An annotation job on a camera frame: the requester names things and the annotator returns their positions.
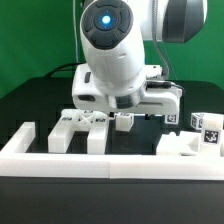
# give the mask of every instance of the black surface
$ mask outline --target black surface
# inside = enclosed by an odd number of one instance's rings
[[[106,153],[153,154],[162,133],[192,130],[191,112],[224,112],[224,92],[216,85],[176,83],[186,90],[179,126],[164,125],[158,117],[146,121],[139,117],[130,133],[115,133],[112,123]],[[70,78],[36,78],[1,99],[1,146],[22,122],[36,121],[38,138],[30,152],[47,152],[46,136],[61,110],[74,107],[71,87]],[[85,133],[76,133],[68,153],[85,153],[86,138]],[[3,224],[222,224],[223,214],[223,181],[0,177]]]

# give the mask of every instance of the white foam block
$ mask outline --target white foam block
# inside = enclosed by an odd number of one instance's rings
[[[35,138],[35,123],[24,122],[19,130],[1,150],[1,154],[25,153]]]

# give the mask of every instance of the white wall piece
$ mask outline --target white wall piece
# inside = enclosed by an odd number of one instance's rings
[[[104,154],[107,142],[109,118],[98,111],[65,109],[48,136],[50,153],[66,153],[75,131],[89,132],[88,154]]]
[[[116,115],[115,128],[116,131],[129,132],[134,124],[133,113],[118,113]]]
[[[29,148],[35,136],[35,123],[24,122],[0,153],[24,153]]]

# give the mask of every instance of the white cube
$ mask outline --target white cube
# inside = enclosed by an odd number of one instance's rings
[[[116,116],[116,131],[129,132],[134,124],[133,113],[118,113]]]

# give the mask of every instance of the small white object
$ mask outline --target small white object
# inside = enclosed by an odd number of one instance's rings
[[[177,125],[179,123],[179,113],[173,115],[165,115],[165,124]]]
[[[220,156],[223,121],[221,114],[204,114],[199,155]]]
[[[129,132],[134,124],[133,113],[118,113],[116,116],[116,131]]]
[[[200,134],[182,131],[179,136],[171,132],[162,135],[156,155],[195,156],[197,155]]]
[[[202,129],[204,113],[191,113],[191,127],[197,131]]]
[[[35,122],[24,122],[1,150],[1,154],[25,153],[35,137]]]
[[[50,135],[48,151],[66,153],[75,131],[89,132],[88,154],[104,154],[109,127],[108,116],[98,111],[66,109]]]

